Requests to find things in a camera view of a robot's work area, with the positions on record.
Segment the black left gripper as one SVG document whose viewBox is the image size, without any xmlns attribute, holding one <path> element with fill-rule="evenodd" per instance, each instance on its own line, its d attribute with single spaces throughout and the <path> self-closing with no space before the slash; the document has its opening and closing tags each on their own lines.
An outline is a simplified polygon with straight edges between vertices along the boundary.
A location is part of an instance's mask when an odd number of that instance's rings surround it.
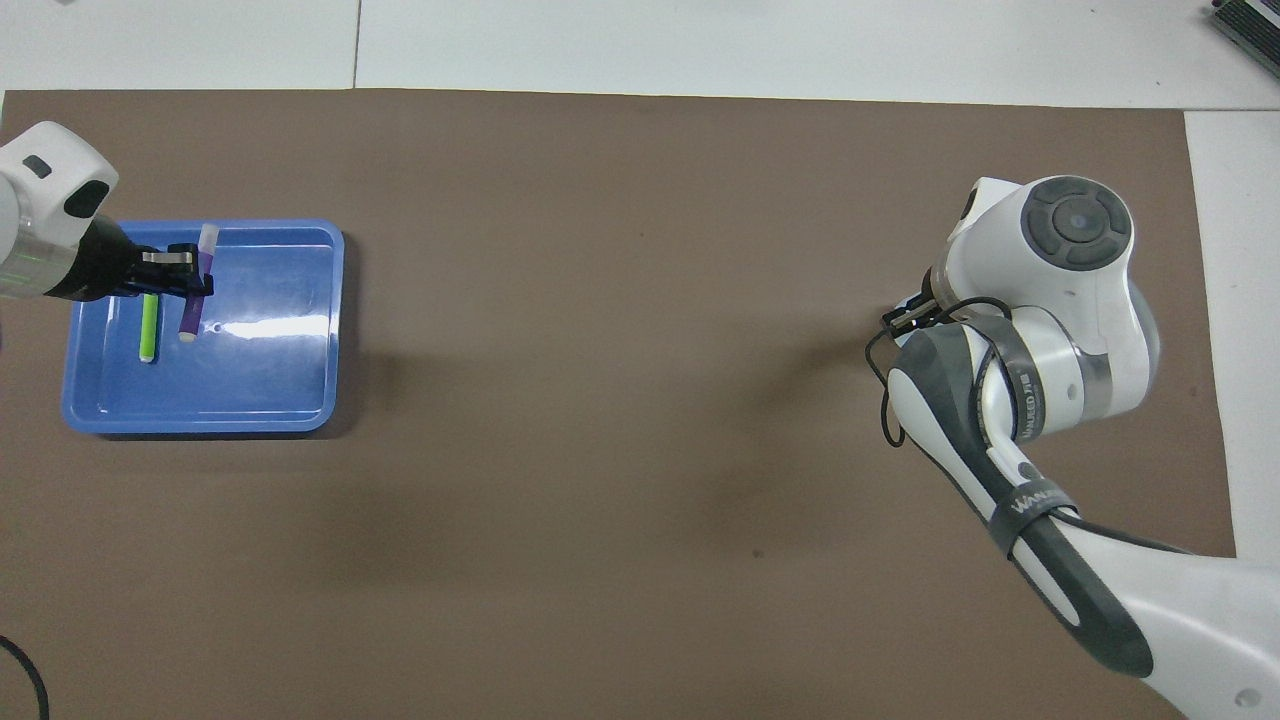
<svg viewBox="0 0 1280 720">
<path fill-rule="evenodd" d="M 196 243 L 170 243 L 165 249 L 138 245 L 113 219 L 96 218 L 79 238 L 74 261 L 58 283 L 58 297 L 96 301 L 151 292 L 204 299 L 215 292 L 210 273 L 197 270 L 161 277 L 159 270 L 145 268 L 145 264 L 197 266 L 200 258 Z"/>
</svg>

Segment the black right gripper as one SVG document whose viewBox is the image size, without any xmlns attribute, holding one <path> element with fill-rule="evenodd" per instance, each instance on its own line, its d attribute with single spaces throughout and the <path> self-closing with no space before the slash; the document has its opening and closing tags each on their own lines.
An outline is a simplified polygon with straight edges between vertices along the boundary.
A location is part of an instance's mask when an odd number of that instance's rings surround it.
<svg viewBox="0 0 1280 720">
<path fill-rule="evenodd" d="M 941 311 L 942 307 L 932 295 L 916 293 L 884 313 L 882 327 L 891 334 L 909 334 L 933 324 Z"/>
</svg>

